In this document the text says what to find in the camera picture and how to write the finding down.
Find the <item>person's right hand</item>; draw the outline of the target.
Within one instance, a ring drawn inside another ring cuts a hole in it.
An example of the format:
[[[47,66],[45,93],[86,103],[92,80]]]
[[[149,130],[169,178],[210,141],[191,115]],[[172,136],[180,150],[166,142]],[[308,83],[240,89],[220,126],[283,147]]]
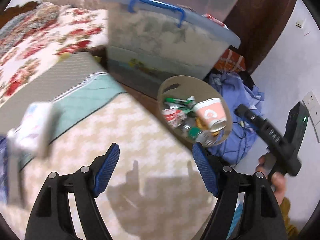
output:
[[[265,177],[267,177],[267,172],[264,168],[265,155],[260,156],[258,161],[259,161],[259,164],[256,167],[255,171],[261,172],[264,174]],[[286,189],[287,189],[286,179],[281,173],[275,172],[271,177],[271,183],[274,186],[274,196],[278,204],[281,205],[284,200]]]

